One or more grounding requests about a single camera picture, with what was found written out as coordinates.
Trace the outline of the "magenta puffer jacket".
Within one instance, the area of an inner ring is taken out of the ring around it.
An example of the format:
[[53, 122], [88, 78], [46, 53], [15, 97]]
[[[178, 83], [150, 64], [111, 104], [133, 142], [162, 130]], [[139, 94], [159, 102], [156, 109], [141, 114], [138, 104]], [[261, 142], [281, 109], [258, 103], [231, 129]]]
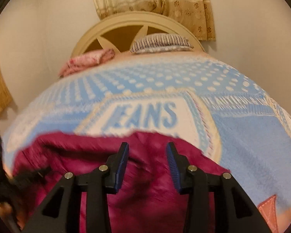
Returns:
[[104, 164], [129, 144], [129, 161], [121, 189], [108, 196], [113, 232], [182, 232], [188, 197], [174, 188], [166, 145], [173, 142], [177, 151], [204, 172], [220, 175], [225, 169], [189, 142], [159, 133], [135, 132], [126, 137], [88, 137], [62, 132], [37, 137], [18, 151], [12, 173], [50, 168], [44, 183], [30, 186], [26, 203], [32, 214], [48, 192], [67, 172], [86, 174]]

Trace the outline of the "blue pink jeans blanket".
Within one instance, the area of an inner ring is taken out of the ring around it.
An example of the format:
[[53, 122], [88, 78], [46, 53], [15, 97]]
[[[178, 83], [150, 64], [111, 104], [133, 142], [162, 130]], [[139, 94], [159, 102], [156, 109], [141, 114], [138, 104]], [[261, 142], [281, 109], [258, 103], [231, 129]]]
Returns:
[[291, 224], [291, 116], [232, 66], [195, 52], [121, 55], [41, 93], [3, 136], [4, 160], [62, 132], [180, 138], [229, 171], [272, 232]]

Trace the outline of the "pink floral folded blanket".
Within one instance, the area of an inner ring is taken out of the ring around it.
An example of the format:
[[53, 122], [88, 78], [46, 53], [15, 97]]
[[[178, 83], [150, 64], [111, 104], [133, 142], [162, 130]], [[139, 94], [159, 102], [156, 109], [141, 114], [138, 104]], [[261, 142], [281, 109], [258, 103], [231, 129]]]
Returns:
[[112, 48], [93, 50], [69, 59], [59, 70], [60, 78], [82, 72], [89, 68], [99, 66], [112, 60], [115, 57], [115, 51]]

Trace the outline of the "striped grey pillow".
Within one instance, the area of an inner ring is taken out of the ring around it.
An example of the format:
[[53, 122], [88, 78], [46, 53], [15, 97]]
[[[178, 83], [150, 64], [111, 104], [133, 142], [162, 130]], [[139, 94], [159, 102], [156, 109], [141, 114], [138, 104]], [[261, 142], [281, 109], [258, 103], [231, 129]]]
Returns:
[[191, 51], [189, 40], [177, 34], [156, 33], [139, 38], [130, 47], [132, 54]]

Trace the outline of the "cream arched wooden headboard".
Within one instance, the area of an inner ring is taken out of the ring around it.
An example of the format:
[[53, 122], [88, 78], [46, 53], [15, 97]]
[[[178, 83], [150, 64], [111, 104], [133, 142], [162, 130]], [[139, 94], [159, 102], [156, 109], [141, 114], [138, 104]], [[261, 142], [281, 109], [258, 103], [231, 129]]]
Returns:
[[125, 12], [109, 16], [89, 28], [76, 43], [71, 57], [104, 48], [112, 48], [117, 54], [126, 52], [134, 41], [154, 33], [178, 34], [187, 38], [195, 50], [204, 51], [186, 27], [169, 17], [151, 12]]

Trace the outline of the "beige window curtain behind bed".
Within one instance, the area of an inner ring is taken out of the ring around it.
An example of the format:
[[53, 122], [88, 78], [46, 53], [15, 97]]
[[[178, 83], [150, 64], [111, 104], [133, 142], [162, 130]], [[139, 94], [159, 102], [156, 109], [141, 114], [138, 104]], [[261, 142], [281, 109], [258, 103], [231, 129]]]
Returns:
[[153, 12], [186, 27], [200, 41], [215, 41], [210, 0], [94, 0], [100, 19], [128, 11]]

